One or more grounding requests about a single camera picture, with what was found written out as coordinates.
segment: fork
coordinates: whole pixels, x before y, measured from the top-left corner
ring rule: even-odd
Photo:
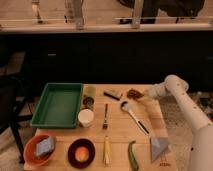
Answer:
[[[107,129],[107,127],[108,127],[107,112],[108,112],[108,104],[105,104],[105,116],[104,116],[103,129]]]

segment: white cup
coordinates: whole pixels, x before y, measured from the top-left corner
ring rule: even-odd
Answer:
[[[83,127],[91,126],[93,119],[94,119],[94,112],[90,109],[83,109],[78,114],[78,121]]]

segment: black cabinet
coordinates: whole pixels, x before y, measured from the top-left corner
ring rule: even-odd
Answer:
[[[26,51],[35,92],[47,82],[152,84],[168,74],[191,90],[213,89],[212,31],[1,36]]]

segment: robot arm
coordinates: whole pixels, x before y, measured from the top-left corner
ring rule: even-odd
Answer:
[[[187,89],[187,82],[175,75],[169,75],[164,82],[151,87],[148,95],[154,99],[168,95],[174,96],[194,135],[189,171],[212,171],[213,125],[206,114],[188,96]]]

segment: orange bowl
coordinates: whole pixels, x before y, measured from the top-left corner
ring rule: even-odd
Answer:
[[[53,152],[46,154],[41,157],[36,156],[36,144],[42,141],[43,139],[48,138],[50,135],[40,134],[32,137],[24,148],[24,160],[30,165],[41,166],[47,163],[53,156]]]

